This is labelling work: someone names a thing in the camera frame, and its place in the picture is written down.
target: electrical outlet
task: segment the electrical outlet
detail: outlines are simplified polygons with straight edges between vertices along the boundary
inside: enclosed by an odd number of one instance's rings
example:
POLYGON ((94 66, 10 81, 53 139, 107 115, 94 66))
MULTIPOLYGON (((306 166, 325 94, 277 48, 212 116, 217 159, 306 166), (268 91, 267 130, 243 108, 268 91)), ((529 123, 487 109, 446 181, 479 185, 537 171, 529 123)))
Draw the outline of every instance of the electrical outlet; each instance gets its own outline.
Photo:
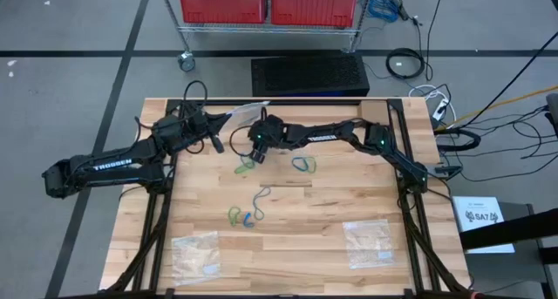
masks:
POLYGON ((439 102, 438 107, 436 107, 436 111, 434 111, 432 117, 437 121, 442 120, 442 117, 444 117, 444 113, 446 113, 444 112, 444 107, 446 107, 449 103, 450 101, 448 99, 442 99, 439 102))

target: yellow cable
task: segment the yellow cable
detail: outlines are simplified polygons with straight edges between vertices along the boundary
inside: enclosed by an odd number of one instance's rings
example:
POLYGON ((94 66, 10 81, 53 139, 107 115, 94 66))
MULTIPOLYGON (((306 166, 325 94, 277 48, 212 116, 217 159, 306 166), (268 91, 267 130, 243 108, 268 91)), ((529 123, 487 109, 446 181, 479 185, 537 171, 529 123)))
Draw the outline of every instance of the yellow cable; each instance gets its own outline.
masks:
MULTIPOLYGON (((532 96, 534 96, 534 95, 538 95, 538 94, 542 94, 542 93, 546 93, 546 92, 551 92, 551 91, 554 91, 554 90, 558 90, 558 85, 551 86, 551 87, 546 88, 546 89, 543 89, 543 90, 539 90, 539 91, 535 91, 535 92, 530 92, 530 93, 525 94, 525 95, 523 95, 523 96, 520 96, 520 97, 518 97, 518 98, 505 100, 505 101, 503 101, 503 102, 500 102, 500 103, 498 103, 498 104, 494 104, 494 105, 488 107, 487 110, 490 110, 490 109, 493 109, 493 108, 496 108, 496 107, 498 107, 498 106, 502 106, 502 105, 505 105, 505 104, 510 104, 510 103, 513 103, 513 102, 517 102, 518 100, 526 99, 526 98, 532 97, 532 96)), ((439 129, 436 129, 435 131, 444 130, 444 129, 446 129, 448 126, 451 126, 451 125, 453 125, 453 124, 457 124, 457 123, 459 123, 460 121, 462 121, 463 119, 468 119, 468 118, 470 118, 470 117, 472 117, 472 116, 477 115, 477 114, 480 113, 480 112, 482 112, 482 110, 478 110, 478 111, 475 111, 475 112, 469 112, 467 115, 465 115, 465 116, 463 116, 463 117, 461 117, 461 118, 459 118, 459 119, 453 121, 452 123, 449 123, 449 124, 447 124, 447 125, 444 125, 444 126, 440 127, 439 129)))

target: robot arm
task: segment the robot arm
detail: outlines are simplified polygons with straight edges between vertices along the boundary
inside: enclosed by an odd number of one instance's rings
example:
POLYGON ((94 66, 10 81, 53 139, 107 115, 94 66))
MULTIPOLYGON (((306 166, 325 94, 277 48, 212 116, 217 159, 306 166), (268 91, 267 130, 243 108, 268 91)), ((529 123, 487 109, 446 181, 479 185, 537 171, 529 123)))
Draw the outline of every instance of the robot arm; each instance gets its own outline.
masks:
POLYGON ((210 138, 217 152, 222 153, 217 134, 230 118, 227 114, 205 113, 193 101, 183 101, 180 108, 182 118, 171 114, 160 119, 148 127, 152 132, 149 138, 137 140, 130 147, 60 160, 42 174, 46 193, 63 199, 85 187, 130 183, 138 183, 148 192, 165 192, 165 156, 198 142, 203 147, 205 138, 210 138))
POLYGON ((363 119, 350 119, 340 123, 321 126, 302 126, 284 123, 274 115, 262 113, 262 119, 256 121, 248 131, 253 142, 249 158, 263 163, 269 148, 294 150, 309 143, 343 140, 350 143, 357 151, 369 155, 380 155, 403 175, 403 180, 410 190, 426 191, 426 168, 412 162, 395 147, 395 138, 388 126, 371 123, 363 119), (364 128, 364 143, 353 133, 355 128, 364 128))

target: plastic bag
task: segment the plastic bag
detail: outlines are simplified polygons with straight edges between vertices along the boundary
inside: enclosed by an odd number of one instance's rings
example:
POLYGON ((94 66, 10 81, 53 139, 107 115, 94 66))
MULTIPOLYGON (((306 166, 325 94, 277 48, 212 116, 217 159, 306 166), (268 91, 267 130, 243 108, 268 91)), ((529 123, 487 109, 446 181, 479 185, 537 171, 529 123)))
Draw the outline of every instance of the plastic bag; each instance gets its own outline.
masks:
POLYGON ((216 231, 173 238, 174 285, 189 285, 221 277, 219 236, 216 231))
POLYGON ((234 110, 227 112, 231 114, 231 118, 221 129, 222 132, 233 131, 240 126, 252 125, 258 120, 262 114, 262 108, 267 106, 269 101, 250 103, 236 107, 234 110))
POLYGON ((344 222, 343 230, 350 268, 375 268, 395 262, 387 220, 344 222))

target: wooden table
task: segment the wooden table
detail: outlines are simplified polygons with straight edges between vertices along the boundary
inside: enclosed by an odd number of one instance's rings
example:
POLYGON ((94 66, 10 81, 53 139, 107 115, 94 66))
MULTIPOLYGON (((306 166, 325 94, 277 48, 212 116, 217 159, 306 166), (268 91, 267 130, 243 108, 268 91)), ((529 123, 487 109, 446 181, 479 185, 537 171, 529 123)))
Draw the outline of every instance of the wooden table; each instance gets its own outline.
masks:
MULTIPOLYGON (((285 122, 306 126, 357 116, 386 124, 385 99, 363 99, 362 112, 358 105, 272 105, 268 112, 285 122)), ((414 159, 424 164, 438 163, 425 101, 419 98, 402 101, 414 159)), ((166 105, 167 99, 146 99, 141 121, 152 124, 164 115, 166 105)), ((210 113, 232 108, 232 105, 206 106, 210 113)), ((149 134, 143 131, 141 138, 149 134)), ((235 135, 235 148, 241 152, 251 145, 245 135, 235 135)), ((404 224, 396 204, 395 174, 385 160, 356 152, 343 141, 332 141, 310 144, 293 152, 270 150, 266 161, 255 170, 235 174, 241 162, 230 151, 228 136, 229 133, 221 133, 223 154, 207 143, 201 154, 179 155, 159 293, 176 288, 177 294, 401 295, 403 289, 413 289, 404 224), (297 171, 291 165, 296 155, 314 156, 316 172, 297 171), (265 186, 271 187, 271 195, 259 200, 265 218, 254 228, 242 224, 231 227, 227 217, 229 208, 237 206, 243 212, 253 212, 252 198, 265 186), (389 222, 395 263, 350 269, 343 222, 377 219, 389 222), (171 238, 212 231, 219 233, 221 278, 175 287, 171 238)), ((429 180, 429 188, 447 193, 436 180, 429 180)), ((430 193, 423 198, 435 251, 461 284, 468 286, 469 275, 450 202, 430 193)), ((116 281, 137 252, 146 203, 143 188, 122 198, 101 289, 116 281)), ((420 251, 418 255, 423 280, 429 288, 425 257, 420 251)), ((152 262, 151 255, 146 260, 142 288, 147 287, 152 262)))

